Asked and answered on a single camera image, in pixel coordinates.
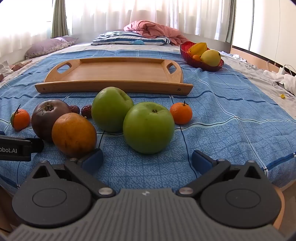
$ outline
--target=pink comforter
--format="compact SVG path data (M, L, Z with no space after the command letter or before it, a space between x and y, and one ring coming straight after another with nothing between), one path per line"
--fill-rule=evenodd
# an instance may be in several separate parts
M135 21L125 26L123 29L124 31L136 32L149 39L165 36L170 39L173 45L180 45L188 41L187 38L181 35L179 30L146 20Z

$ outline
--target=orange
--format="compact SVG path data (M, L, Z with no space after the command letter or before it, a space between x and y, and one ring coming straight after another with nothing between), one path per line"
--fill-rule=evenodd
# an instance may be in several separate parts
M193 53L191 53L190 51L186 52L191 58L193 57Z
M10 123L16 131L25 129L29 126L30 122L31 118L29 113L24 109L20 109L20 105L10 117Z
M184 103L175 103L170 108L170 113L174 118L175 124L184 125L187 124L192 118L192 109L184 101Z
M192 58L196 61L201 61L200 57L198 55L193 55Z
M67 113L55 121L52 140L64 154L81 158L96 148L96 129L83 116Z

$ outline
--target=wall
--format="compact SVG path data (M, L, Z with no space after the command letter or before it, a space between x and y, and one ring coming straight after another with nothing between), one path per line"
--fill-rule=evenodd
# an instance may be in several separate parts
M296 69L296 5L254 0L254 16L252 6L253 0L237 0L233 45Z

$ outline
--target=bed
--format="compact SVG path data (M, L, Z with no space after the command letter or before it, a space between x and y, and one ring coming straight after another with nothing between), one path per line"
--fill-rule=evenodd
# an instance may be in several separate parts
M194 85L188 96L128 93L135 104L153 101L169 109L173 103L186 101L193 110L190 123L176 125L173 140L158 154L136 153L127 146L122 133L106 133L95 126L97 146L104 153L103 166L95 176L117 192L121 188L176 190L184 186L200 175L191 165L191 154L196 149L233 164L255 160L278 187L296 179L295 97L274 87L260 70L226 53L222 53L225 65L216 73L187 65L179 48L167 45L81 44L34 58L0 83L0 131L7 136L36 137L30 126L17 133L9 124L18 105L32 114L36 105L47 99L61 99L80 108L91 104L97 93L40 94L34 84L42 82L62 61L102 56L172 59L180 64L184 82ZM285 101L280 93L287 96ZM0 161L0 185L13 195L44 159L60 164L66 156L46 143L42 153L32 154L31 162Z

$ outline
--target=tray handle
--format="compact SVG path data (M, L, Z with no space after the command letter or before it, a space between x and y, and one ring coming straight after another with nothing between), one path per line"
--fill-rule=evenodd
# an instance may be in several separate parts
M183 83L183 72L178 63L172 60L165 60L162 64L165 75L167 76L169 82ZM176 68L176 70L173 73L170 73L169 71L169 68L171 66L174 66Z
M68 65L69 68L62 73L59 73L58 70L63 66ZM80 65L80 59L70 59L56 65L46 76L44 82L54 82L61 81L63 77L69 74L71 71L76 69Z

